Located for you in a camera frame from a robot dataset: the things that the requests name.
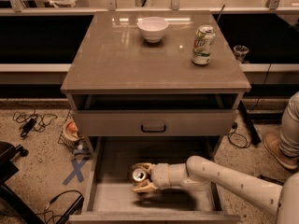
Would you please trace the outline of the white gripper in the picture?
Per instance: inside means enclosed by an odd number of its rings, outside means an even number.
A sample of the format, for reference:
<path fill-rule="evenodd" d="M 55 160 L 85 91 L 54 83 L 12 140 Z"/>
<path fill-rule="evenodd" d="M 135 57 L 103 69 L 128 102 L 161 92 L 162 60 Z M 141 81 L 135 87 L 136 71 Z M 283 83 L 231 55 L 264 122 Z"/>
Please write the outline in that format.
<path fill-rule="evenodd" d="M 169 188 L 171 186 L 169 179 L 169 165 L 167 163 L 152 164 L 149 162 L 140 162 L 132 166 L 135 169 L 142 169 L 147 174 L 151 174 L 151 181 L 145 180 L 141 183 L 136 183 L 132 187 L 135 193 L 153 192 L 156 189 Z"/>

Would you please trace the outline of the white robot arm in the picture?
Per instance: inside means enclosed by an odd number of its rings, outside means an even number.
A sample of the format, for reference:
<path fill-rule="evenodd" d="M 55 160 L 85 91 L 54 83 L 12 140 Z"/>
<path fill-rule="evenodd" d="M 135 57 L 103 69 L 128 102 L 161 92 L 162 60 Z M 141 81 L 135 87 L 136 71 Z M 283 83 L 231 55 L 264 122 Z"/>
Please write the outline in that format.
<path fill-rule="evenodd" d="M 276 219 L 275 224 L 299 224 L 298 173 L 278 185 L 200 156 L 191 156 L 179 164 L 136 163 L 133 165 L 132 178 L 132 191 L 135 193 L 169 188 L 183 188 L 197 193 L 212 182 L 264 210 Z"/>

